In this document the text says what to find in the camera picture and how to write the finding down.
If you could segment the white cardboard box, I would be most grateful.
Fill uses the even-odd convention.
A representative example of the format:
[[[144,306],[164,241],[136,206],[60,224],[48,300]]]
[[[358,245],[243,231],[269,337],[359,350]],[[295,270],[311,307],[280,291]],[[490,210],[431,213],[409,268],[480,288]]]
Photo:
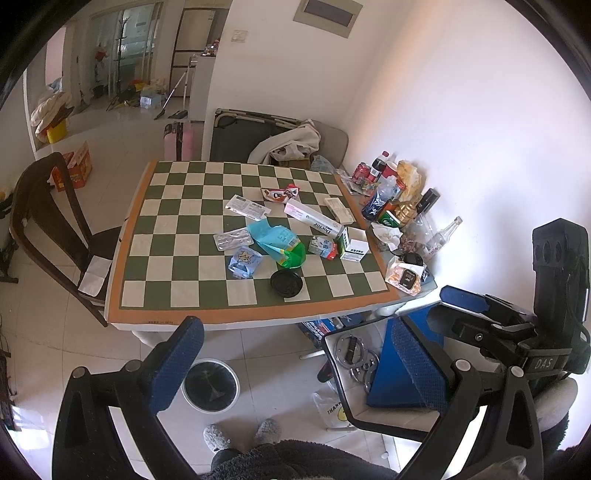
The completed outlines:
[[[339,258],[361,262],[370,251],[367,233],[363,229],[346,226],[338,238]]]

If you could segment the white medicine box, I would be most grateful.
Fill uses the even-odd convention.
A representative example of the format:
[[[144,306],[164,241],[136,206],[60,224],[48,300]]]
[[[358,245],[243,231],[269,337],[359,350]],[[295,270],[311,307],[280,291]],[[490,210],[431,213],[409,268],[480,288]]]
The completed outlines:
[[[348,207],[342,203],[339,198],[327,197],[324,199],[325,207],[329,209],[332,216],[335,217],[335,221],[342,225],[352,225],[356,222],[355,216]]]

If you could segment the small milk carton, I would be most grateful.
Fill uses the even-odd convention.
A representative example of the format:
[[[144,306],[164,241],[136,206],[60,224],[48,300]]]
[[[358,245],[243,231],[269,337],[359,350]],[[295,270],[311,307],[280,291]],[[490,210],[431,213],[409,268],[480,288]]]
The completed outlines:
[[[308,242],[308,251],[327,260],[334,260],[339,255],[337,243],[328,236],[312,236]]]

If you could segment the silver pill blister pack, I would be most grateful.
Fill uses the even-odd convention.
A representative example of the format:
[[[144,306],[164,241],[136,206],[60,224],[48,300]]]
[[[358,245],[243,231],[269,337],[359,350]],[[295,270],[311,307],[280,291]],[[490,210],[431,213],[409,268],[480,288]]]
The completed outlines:
[[[213,235],[214,245],[218,251],[225,252],[239,247],[249,247],[253,244],[252,235],[245,227],[229,232]]]

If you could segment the white round trash bin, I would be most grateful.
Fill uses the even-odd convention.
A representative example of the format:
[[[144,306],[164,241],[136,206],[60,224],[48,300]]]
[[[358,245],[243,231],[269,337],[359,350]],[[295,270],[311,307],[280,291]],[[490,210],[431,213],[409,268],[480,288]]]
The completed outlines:
[[[188,370],[181,391],[197,411],[218,414],[228,411],[238,401],[240,383],[228,364],[216,359],[197,359]]]

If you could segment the left grey slipper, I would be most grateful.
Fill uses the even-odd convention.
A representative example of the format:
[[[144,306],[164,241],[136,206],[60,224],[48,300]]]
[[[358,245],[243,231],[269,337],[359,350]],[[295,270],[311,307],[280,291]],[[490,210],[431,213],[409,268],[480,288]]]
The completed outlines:
[[[212,453],[231,448],[232,442],[217,424],[207,425],[202,432],[204,443]]]

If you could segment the clear glass bottle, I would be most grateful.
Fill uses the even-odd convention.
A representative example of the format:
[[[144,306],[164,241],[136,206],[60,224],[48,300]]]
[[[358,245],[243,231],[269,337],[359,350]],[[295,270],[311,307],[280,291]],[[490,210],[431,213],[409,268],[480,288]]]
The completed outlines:
[[[423,250],[423,259],[433,258],[451,239],[456,230],[463,223],[463,219],[458,216],[447,227],[438,231],[425,245]]]

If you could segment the orange white tissue pack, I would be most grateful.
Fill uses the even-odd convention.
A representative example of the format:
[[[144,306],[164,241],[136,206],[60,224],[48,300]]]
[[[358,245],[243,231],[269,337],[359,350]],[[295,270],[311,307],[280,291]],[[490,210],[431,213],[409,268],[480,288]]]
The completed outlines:
[[[424,265],[406,263],[394,257],[389,261],[385,281],[401,292],[415,297],[422,290],[424,270]]]

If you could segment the white smiley plastic bag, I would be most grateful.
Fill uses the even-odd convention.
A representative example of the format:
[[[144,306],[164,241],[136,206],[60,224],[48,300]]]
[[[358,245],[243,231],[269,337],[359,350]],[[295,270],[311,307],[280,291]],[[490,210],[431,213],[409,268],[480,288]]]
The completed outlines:
[[[337,393],[332,390],[318,390],[311,394],[311,400],[315,403],[322,422],[329,430],[353,428]]]

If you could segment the blue patterned snack packet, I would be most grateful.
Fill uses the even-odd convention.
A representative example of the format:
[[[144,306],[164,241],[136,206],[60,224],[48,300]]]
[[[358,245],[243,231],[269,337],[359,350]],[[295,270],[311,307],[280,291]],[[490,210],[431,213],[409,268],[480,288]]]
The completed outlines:
[[[263,256],[247,246],[240,246],[228,262],[228,271],[235,278],[249,279],[256,272],[262,262]]]

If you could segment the black round lid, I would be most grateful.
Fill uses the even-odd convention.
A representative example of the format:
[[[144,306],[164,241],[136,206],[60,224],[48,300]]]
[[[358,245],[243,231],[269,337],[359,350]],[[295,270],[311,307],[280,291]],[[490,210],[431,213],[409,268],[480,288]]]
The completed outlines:
[[[282,269],[270,276],[270,286],[281,297],[288,299],[300,294],[304,282],[293,270]]]

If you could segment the light blue plastic bag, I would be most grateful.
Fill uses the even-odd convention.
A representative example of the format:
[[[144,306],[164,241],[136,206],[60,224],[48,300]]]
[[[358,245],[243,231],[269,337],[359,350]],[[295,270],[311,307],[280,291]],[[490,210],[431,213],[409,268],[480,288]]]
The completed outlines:
[[[266,218],[250,223],[247,230],[252,235],[253,241],[274,261],[279,258],[280,249],[286,249],[287,246],[300,240],[293,231],[283,225],[270,226]]]

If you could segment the red white snack wrapper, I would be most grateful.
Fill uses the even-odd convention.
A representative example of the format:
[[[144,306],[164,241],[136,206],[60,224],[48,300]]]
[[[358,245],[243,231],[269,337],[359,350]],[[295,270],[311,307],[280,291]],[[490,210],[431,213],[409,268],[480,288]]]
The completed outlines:
[[[300,188],[294,184],[288,184],[285,188],[262,188],[263,199],[273,203],[287,203],[288,200],[297,198]]]

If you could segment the yellow bin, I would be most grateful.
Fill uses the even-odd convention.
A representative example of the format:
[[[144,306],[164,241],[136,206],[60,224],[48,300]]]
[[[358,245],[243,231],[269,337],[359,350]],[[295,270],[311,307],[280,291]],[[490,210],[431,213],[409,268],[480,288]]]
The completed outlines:
[[[58,124],[50,126],[46,130],[47,141],[49,144],[55,144],[63,140],[68,134],[67,120],[61,120]]]

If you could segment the dark folding bed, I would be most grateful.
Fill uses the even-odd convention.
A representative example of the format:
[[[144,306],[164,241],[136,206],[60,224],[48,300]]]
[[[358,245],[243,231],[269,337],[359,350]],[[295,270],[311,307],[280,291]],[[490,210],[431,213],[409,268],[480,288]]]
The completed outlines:
[[[300,124],[301,120],[290,117],[218,108],[213,118],[209,159],[246,163],[260,142]]]

